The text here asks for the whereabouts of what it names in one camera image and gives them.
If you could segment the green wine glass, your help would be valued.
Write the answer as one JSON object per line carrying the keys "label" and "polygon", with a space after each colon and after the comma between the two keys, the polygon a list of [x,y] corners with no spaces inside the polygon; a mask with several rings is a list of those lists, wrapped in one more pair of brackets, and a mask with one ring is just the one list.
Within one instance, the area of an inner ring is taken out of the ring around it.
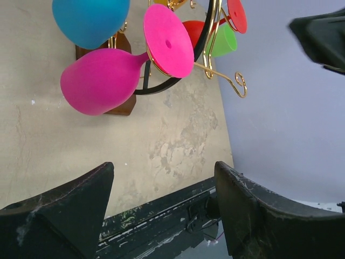
{"label": "green wine glass", "polygon": [[228,25],[218,27],[217,35],[213,45],[212,57],[221,57],[237,50],[237,39],[235,32]]}

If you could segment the pink wine glass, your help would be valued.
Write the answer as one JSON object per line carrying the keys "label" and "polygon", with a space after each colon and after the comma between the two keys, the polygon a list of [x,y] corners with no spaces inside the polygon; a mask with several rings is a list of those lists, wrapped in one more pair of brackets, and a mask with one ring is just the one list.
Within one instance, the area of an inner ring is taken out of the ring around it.
{"label": "pink wine glass", "polygon": [[86,115],[102,115],[129,99],[140,80],[141,67],[153,59],[166,74],[187,77],[194,50],[179,17],[162,4],[151,5],[143,18],[147,50],[133,55],[121,49],[94,50],[68,66],[60,78],[65,100]]}

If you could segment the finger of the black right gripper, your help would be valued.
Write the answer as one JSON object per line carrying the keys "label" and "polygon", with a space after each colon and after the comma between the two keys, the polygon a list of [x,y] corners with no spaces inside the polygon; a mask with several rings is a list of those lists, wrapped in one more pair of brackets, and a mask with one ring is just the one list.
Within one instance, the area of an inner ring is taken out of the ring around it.
{"label": "finger of the black right gripper", "polygon": [[288,27],[312,62],[344,74],[344,9],[295,18]]}

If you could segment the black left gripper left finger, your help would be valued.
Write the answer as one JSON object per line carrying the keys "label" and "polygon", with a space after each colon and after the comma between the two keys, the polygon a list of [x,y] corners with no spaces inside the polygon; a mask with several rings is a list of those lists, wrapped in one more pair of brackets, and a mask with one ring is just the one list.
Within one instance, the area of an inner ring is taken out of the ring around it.
{"label": "black left gripper left finger", "polygon": [[114,165],[1,209],[1,258],[95,258]]}

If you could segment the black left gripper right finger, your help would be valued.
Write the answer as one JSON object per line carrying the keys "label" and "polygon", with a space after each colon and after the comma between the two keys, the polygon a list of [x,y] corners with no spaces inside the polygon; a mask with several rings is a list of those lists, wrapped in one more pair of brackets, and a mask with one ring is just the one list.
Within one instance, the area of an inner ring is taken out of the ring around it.
{"label": "black left gripper right finger", "polygon": [[215,184],[233,258],[344,258],[344,214],[283,197],[222,161]]}

